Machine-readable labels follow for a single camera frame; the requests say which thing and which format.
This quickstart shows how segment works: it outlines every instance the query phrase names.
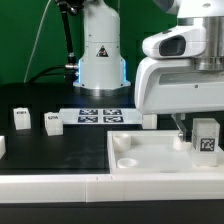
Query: black table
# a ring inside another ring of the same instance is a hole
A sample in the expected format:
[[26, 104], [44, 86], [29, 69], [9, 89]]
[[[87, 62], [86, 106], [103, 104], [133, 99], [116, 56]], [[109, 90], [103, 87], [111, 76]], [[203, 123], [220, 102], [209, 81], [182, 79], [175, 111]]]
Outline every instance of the black table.
[[[7, 136], [7, 153], [0, 175], [109, 173], [108, 130], [141, 130], [140, 125], [65, 126], [63, 136], [48, 137], [44, 113], [60, 108], [134, 108], [134, 89], [114, 97], [73, 93], [64, 84], [9, 84], [0, 88], [0, 135]], [[13, 108], [27, 107], [32, 129], [16, 131]], [[190, 114], [215, 117], [223, 127], [223, 113]], [[169, 115], [158, 128], [176, 129]], [[2, 204], [0, 223], [224, 223], [224, 201], [148, 201], [111, 203]]]

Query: green background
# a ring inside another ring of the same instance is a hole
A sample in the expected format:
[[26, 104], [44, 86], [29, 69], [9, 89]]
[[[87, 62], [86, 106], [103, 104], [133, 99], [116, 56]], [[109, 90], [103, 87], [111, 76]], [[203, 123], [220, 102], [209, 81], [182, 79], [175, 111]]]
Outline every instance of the green background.
[[[48, 0], [1, 0], [0, 6], [0, 84], [23, 82], [26, 67]], [[105, 0], [118, 9], [118, 0]], [[144, 38], [175, 26], [175, 16], [167, 15], [152, 0], [120, 0], [121, 55], [127, 60], [127, 79], [135, 81]], [[83, 15], [70, 17], [74, 50], [83, 54]], [[30, 68], [28, 79], [45, 68], [67, 60], [61, 15], [52, 0]], [[63, 78], [42, 78], [63, 82]]]

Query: blue light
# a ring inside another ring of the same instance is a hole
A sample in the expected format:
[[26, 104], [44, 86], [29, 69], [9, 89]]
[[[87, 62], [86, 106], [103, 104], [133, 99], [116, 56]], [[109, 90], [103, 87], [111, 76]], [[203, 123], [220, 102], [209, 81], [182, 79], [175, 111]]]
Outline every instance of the blue light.
[[126, 61], [124, 60], [124, 83], [127, 82], [127, 77], [126, 77], [126, 75], [127, 75], [127, 63], [126, 63]]
[[79, 79], [78, 79], [78, 83], [81, 82], [81, 68], [80, 68], [80, 64], [81, 64], [81, 60], [79, 60]]

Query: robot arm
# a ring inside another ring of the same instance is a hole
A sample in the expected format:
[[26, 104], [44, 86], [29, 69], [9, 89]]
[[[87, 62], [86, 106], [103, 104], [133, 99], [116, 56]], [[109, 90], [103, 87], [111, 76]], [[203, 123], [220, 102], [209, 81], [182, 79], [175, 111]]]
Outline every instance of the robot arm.
[[164, 12], [178, 14], [182, 0], [153, 0], [154, 3]]
[[223, 0], [153, 1], [166, 12], [179, 8], [178, 25], [144, 40], [136, 108], [143, 115], [223, 110]]

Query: logo sticker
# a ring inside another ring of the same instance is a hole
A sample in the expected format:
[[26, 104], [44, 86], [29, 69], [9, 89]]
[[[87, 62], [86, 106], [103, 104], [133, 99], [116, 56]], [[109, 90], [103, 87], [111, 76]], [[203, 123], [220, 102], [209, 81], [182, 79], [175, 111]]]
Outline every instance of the logo sticker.
[[109, 57], [104, 46], [102, 46], [96, 55], [97, 57]]
[[49, 120], [57, 120], [58, 119], [58, 116], [50, 116], [48, 117]]

